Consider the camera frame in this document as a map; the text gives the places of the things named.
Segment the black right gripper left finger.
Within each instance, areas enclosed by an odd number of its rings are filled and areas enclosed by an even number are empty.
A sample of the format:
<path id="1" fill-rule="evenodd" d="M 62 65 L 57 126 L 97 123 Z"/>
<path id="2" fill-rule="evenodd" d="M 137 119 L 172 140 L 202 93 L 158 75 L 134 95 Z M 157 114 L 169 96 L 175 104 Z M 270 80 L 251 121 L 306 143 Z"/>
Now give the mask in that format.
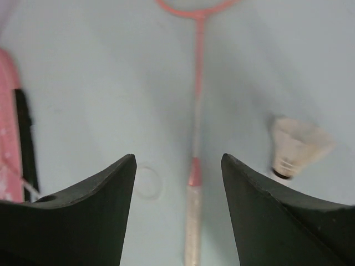
<path id="1" fill-rule="evenodd" d="M 136 174 L 125 155 L 33 203 L 1 202 L 2 265 L 119 265 Z"/>

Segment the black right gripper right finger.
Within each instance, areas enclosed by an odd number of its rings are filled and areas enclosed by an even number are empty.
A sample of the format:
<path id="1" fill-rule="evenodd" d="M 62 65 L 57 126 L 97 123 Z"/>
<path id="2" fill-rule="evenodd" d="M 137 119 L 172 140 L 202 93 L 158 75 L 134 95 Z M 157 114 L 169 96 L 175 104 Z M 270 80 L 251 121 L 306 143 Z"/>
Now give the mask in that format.
<path id="1" fill-rule="evenodd" d="M 241 265 L 353 265 L 354 207 L 282 185 L 224 154 L 221 160 Z"/>

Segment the white feather shuttlecock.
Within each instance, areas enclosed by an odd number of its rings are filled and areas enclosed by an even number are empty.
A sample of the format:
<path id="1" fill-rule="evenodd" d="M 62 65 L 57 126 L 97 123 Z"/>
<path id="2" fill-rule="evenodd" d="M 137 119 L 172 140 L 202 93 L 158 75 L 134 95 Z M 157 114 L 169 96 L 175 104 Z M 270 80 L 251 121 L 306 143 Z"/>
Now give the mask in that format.
<path id="1" fill-rule="evenodd" d="M 289 117 L 278 117 L 271 128 L 273 140 L 272 173 L 291 180 L 308 165 L 329 154 L 335 142 L 324 129 Z"/>

